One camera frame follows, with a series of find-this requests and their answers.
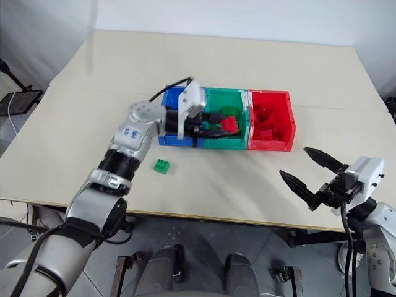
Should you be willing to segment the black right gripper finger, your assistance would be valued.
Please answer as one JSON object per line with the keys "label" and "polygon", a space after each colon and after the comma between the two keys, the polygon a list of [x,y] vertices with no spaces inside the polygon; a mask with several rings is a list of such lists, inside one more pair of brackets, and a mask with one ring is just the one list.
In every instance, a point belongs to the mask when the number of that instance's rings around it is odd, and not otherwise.
{"label": "black right gripper finger", "polygon": [[292,174],[283,170],[280,170],[279,173],[282,180],[286,182],[291,191],[304,200],[311,211],[315,211],[321,204],[327,205],[327,190],[329,188],[327,183],[314,194],[307,188],[307,185]]}
{"label": "black right gripper finger", "polygon": [[321,167],[327,168],[337,175],[345,175],[345,170],[348,168],[347,164],[343,164],[329,154],[316,148],[305,147],[303,150]]}

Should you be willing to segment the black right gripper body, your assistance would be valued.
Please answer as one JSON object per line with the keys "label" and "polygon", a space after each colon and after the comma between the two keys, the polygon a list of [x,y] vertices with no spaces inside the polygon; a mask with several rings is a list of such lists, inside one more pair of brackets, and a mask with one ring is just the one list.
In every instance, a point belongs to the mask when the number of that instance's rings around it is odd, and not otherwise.
{"label": "black right gripper body", "polygon": [[334,179],[325,184],[322,202],[329,207],[339,208],[346,202],[349,204],[361,192],[361,182],[352,174],[339,172]]}

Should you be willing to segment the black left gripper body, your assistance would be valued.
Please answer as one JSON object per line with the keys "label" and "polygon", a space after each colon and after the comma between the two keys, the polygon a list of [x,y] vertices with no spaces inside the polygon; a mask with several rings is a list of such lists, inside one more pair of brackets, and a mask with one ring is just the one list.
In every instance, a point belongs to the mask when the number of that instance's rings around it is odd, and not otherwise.
{"label": "black left gripper body", "polygon": [[187,117],[184,122],[184,136],[208,139],[211,134],[208,129],[202,127],[209,120],[209,113],[199,113],[197,116]]}

